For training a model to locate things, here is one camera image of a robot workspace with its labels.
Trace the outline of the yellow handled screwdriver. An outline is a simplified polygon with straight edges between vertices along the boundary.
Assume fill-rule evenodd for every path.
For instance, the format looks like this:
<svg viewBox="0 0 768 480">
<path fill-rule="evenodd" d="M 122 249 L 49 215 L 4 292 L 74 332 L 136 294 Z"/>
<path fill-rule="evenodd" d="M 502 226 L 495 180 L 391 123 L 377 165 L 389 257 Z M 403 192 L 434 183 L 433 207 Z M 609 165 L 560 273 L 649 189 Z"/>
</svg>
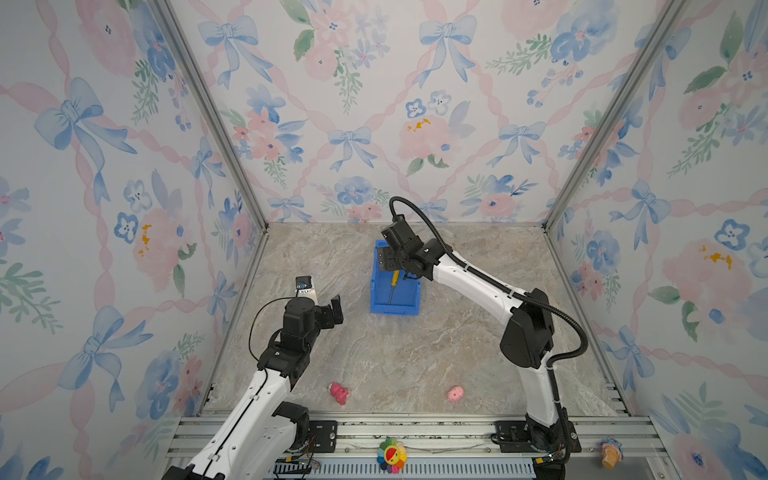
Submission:
<svg viewBox="0 0 768 480">
<path fill-rule="evenodd" d="M 391 283 L 390 283 L 390 291 L 389 291 L 387 305 L 392 305 L 393 303 L 394 294 L 399 282 L 399 278 L 400 278 L 400 271 L 399 270 L 394 271 L 392 275 Z"/>
</svg>

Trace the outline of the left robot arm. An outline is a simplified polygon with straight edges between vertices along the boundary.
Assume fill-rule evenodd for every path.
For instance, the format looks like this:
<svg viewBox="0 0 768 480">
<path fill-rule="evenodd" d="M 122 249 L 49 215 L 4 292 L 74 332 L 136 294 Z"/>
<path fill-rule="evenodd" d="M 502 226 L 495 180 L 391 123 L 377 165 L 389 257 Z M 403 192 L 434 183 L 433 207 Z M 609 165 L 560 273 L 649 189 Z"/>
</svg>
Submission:
<svg viewBox="0 0 768 480">
<path fill-rule="evenodd" d="M 307 296 L 288 299 L 283 326 L 259 356 L 257 369 L 235 408 L 185 466 L 171 466 L 165 479 L 263 479 L 289 451 L 309 445 L 308 409 L 287 396 L 310 363 L 321 331 L 344 322 L 341 298 L 318 305 Z"/>
</svg>

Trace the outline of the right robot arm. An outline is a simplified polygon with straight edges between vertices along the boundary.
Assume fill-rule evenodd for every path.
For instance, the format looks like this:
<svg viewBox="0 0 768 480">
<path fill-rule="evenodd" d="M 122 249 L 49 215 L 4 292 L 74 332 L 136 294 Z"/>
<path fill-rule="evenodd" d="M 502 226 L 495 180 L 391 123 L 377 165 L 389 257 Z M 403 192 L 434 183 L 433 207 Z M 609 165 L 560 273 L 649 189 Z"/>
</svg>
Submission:
<svg viewBox="0 0 768 480">
<path fill-rule="evenodd" d="M 563 455 L 571 446 L 566 412 L 554 374 L 552 306 L 539 290 L 501 282 L 468 262 L 437 238 L 423 241 L 402 215 L 382 231 L 379 266 L 449 287 L 496 318 L 503 326 L 499 348 L 518 370 L 526 399 L 522 437 L 498 433 L 500 445 L 526 441 L 528 449 Z"/>
</svg>

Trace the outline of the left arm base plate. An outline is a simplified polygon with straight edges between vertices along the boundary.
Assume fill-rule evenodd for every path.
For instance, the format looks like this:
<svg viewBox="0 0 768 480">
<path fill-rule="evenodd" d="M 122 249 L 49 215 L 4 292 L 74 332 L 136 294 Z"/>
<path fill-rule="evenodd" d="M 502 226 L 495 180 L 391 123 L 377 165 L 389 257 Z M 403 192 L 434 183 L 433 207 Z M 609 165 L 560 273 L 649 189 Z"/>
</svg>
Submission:
<svg viewBox="0 0 768 480">
<path fill-rule="evenodd" d="M 339 423 L 335 420 L 301 420 L 289 448 L 291 453 L 334 453 Z"/>
</svg>

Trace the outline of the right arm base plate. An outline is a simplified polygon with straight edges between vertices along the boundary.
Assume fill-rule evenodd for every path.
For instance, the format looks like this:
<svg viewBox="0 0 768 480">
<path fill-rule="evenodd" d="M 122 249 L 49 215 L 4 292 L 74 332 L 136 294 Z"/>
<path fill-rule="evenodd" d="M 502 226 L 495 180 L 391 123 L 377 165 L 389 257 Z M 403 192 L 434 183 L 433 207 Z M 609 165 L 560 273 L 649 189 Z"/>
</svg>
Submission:
<svg viewBox="0 0 768 480">
<path fill-rule="evenodd" d="M 542 427 L 528 420 L 500 420 L 494 423 L 491 441 L 498 445 L 502 453 L 561 454 L 569 445 L 572 453 L 582 451 L 581 443 L 574 424 L 567 422 L 567 434 L 563 433 L 559 421 L 551 427 Z"/>
</svg>

